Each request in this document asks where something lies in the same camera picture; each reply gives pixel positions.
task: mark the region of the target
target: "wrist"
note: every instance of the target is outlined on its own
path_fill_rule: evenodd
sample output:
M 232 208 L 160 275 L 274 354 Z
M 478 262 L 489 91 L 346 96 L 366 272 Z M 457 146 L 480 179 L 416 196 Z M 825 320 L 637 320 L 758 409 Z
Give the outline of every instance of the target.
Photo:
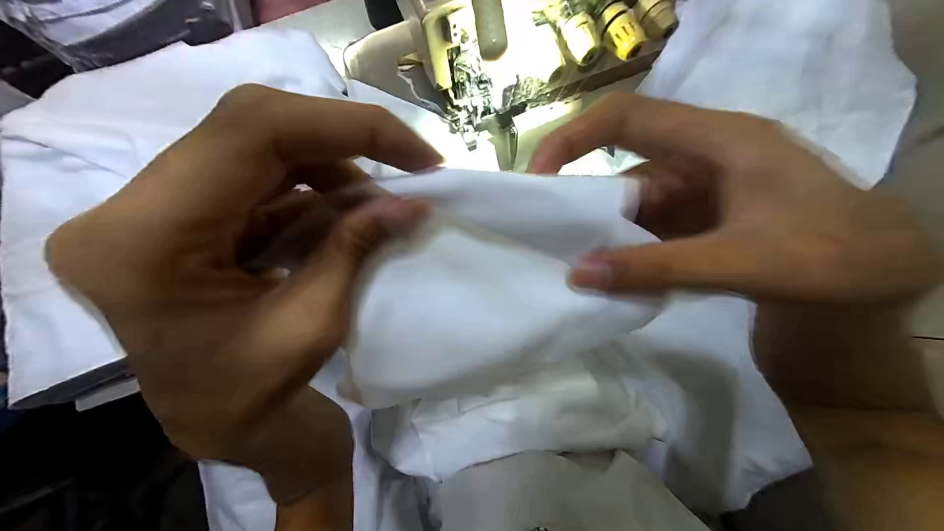
M 313 389 L 300 392 L 261 425 L 248 451 L 250 468 L 280 505 L 326 488 L 347 486 L 350 491 L 350 421 L 340 406 Z
M 291 503 L 279 504 L 276 531 L 339 531 L 353 526 L 350 481 L 325 484 Z

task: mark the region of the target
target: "sewing machine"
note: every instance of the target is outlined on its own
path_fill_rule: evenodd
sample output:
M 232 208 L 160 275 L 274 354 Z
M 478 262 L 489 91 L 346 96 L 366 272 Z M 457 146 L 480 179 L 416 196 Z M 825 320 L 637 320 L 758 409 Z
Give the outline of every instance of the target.
M 352 44 L 347 75 L 438 112 L 470 150 L 487 140 L 501 169 L 520 165 L 524 123 L 647 70 L 678 26 L 671 0 L 397 2 L 405 22 Z

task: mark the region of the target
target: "white cloth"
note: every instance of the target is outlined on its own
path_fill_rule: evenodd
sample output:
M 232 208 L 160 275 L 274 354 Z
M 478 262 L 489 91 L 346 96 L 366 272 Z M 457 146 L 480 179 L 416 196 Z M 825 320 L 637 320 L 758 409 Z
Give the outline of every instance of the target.
M 871 188 L 915 104 L 884 0 L 685 0 L 639 93 L 780 120 Z
M 737 76 L 743 73 L 734 59 L 764 68 L 761 59 L 771 53 L 764 44 L 780 43 L 782 58 L 792 50 L 800 56 L 798 62 L 818 54 L 835 64 L 818 63 L 820 67 L 810 74 L 816 76 L 816 83 L 810 82 L 804 72 L 804 77 L 780 79 L 779 91 L 771 91 L 769 86 L 757 91 L 751 100 L 753 111 L 776 115 L 783 107 L 778 95 L 791 94 L 794 101 L 799 101 L 795 108 L 803 110 L 799 115 L 806 127 L 801 130 L 818 130 L 820 116 L 824 128 L 855 118 L 890 124 L 889 134 L 897 136 L 893 126 L 905 119 L 913 90 L 902 93 L 897 86 L 877 81 L 877 76 L 862 75 L 857 79 L 857 94 L 867 94 L 879 103 L 907 100 L 904 106 L 878 105 L 873 109 L 868 105 L 839 105 L 843 103 L 841 98 L 822 97 L 819 92 L 798 88 L 810 83 L 832 90 L 829 80 L 834 69 L 827 66 L 839 68 L 843 61 L 857 60 L 864 65 L 862 68 L 875 62 L 875 57 L 886 63 L 894 61 L 886 45 L 886 12 L 876 8 L 873 0 L 863 0 L 871 6 L 867 9 L 867 26 L 871 29 L 861 34 L 869 42 L 863 49 L 870 52 L 847 49 L 828 38 L 813 39 L 793 26 L 767 24 L 767 31 L 752 34 L 753 41 L 742 43 L 736 56 L 712 45 L 719 33 L 712 28 L 740 21 L 752 12 L 749 7 L 754 4 L 748 0 L 731 4 L 702 1 L 708 12 L 703 17 L 695 17 L 691 11 L 683 15 L 683 26 L 650 76 L 653 82 L 648 85 L 648 94 L 685 99 L 676 84 L 661 85 L 655 79 L 684 78 L 684 72 L 700 71 L 698 67 L 704 61 L 720 61 L 723 56 L 730 60 L 726 63 L 727 76 L 716 79 L 711 86 L 692 78 L 685 86 L 689 86 L 688 94 L 697 91 L 701 105 L 730 106 L 725 94 L 733 87 L 726 81 L 745 79 Z M 691 3 L 686 9 L 698 4 Z M 845 21 L 826 16 L 834 13 L 830 4 L 821 7 L 822 20 L 828 24 L 820 25 L 817 35 L 837 34 Z M 700 26 L 708 29 L 699 30 Z M 679 39 L 689 31 L 694 32 L 694 38 Z M 785 33 L 799 41 L 785 42 Z M 693 39 L 694 44 L 685 44 Z M 820 48 L 799 45 L 813 41 Z M 839 57 L 843 51 L 852 55 Z M 680 62 L 671 60 L 673 57 L 681 58 Z M 11 113 L 0 124 L 0 163 L 5 176 L 0 274 L 8 318 L 9 394 L 13 403 L 25 405 L 29 398 L 41 403 L 49 397 L 43 392 L 108 368 L 122 358 L 108 331 L 70 300 L 50 275 L 42 259 L 45 238 L 66 219 L 118 190 L 161 149 L 195 126 L 226 90 L 245 82 L 327 97 L 345 97 L 347 91 L 352 97 L 356 94 L 355 99 L 382 103 L 418 128 L 450 164 L 462 157 L 467 159 L 461 141 L 444 134 L 444 126 L 434 116 L 375 89 L 345 83 L 330 67 L 324 52 L 303 34 L 256 29 L 199 47 L 176 44 L 131 63 L 65 79 L 40 101 Z M 841 87 L 836 89 L 838 93 L 851 91 L 848 85 L 836 86 Z M 793 117 L 788 114 L 785 121 L 791 123 Z M 831 148 L 860 176 L 881 175 L 893 145 L 887 138 L 864 134 L 860 142 L 843 144 L 844 149 Z M 865 161 L 871 161 L 871 165 L 867 167 Z M 645 397 L 665 417 L 665 437 L 677 455 L 674 464 L 666 466 L 666 484 L 689 507 L 716 511 L 742 506 L 766 483 L 809 465 L 809 457 L 783 407 L 750 360 L 751 313 L 748 302 L 733 297 L 677 296 L 649 325 L 623 339 L 626 347 L 619 348 L 623 353 L 636 352 L 643 365 L 659 375 L 647 381 L 667 382 L 651 386 Z M 618 364 L 634 363 L 626 362 L 628 358 L 622 355 L 614 359 Z M 334 372 L 326 369 L 314 382 L 328 394 L 333 393 L 333 384 L 340 377 L 336 364 L 332 367 Z M 678 404 L 671 405 L 671 397 L 678 396 L 683 397 L 681 409 L 673 409 Z M 395 518 L 393 509 L 387 512 L 383 508 L 403 505 L 389 498 L 396 491 L 390 488 L 396 483 L 394 478 L 402 477 L 384 468 L 372 455 L 367 439 L 369 412 L 341 402 L 352 417 L 357 440 L 356 528 L 397 529 L 402 515 Z M 245 499 L 241 495 L 264 495 L 259 483 L 251 487 L 258 478 L 246 474 L 230 483 L 226 480 L 228 470 L 220 467 L 205 464 L 202 469 L 205 478 L 215 478 L 206 484 L 207 489 L 213 489 L 207 496 L 211 522 L 218 522 L 221 529 L 258 529 L 266 524 L 272 507 L 271 501 L 262 497 L 251 515 L 231 510 Z M 236 491 L 238 486 L 245 488 Z M 221 513 L 229 514 L 231 519 L 213 518 Z
M 652 320 L 658 298 L 566 284 L 596 248 L 656 241 L 621 214 L 626 183 L 451 170 L 382 180 L 442 218 L 376 260 L 347 349 L 350 396 L 379 409 L 480 392 Z

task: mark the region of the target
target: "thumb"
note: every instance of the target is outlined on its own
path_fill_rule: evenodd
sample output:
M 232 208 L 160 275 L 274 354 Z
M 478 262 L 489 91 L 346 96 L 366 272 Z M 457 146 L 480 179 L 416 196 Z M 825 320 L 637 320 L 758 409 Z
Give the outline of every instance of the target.
M 346 215 L 292 275 L 266 320 L 281 343 L 275 351 L 305 366 L 293 371 L 314 375 L 344 342 L 363 264 L 383 243 L 419 225 L 428 210 L 423 201 L 402 197 L 369 201 Z
M 592 253 L 570 272 L 570 283 L 604 291 L 675 287 L 749 291 L 756 277 L 751 246 L 723 232 Z

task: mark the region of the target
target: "hand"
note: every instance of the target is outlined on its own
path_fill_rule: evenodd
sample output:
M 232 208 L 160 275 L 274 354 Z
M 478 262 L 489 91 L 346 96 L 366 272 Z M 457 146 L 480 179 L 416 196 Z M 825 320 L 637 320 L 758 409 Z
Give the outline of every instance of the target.
M 552 132 L 533 173 L 599 146 L 649 159 L 639 222 L 664 243 L 605 249 L 572 271 L 601 290 L 688 287 L 814 302 L 905 300 L 936 277 L 903 206 L 848 184 L 774 122 L 612 94 Z
M 108 321 L 179 448 L 255 469 L 277 502 L 347 484 L 348 513 L 347 416 L 307 383 L 346 339 L 364 259 L 426 211 L 382 197 L 341 216 L 338 196 L 366 180 L 357 155 L 441 161 L 378 107 L 245 85 L 46 250 Z M 298 233 L 313 220 L 333 230 Z M 291 278 L 241 267 L 282 265 L 268 244 L 286 234 L 314 247 Z

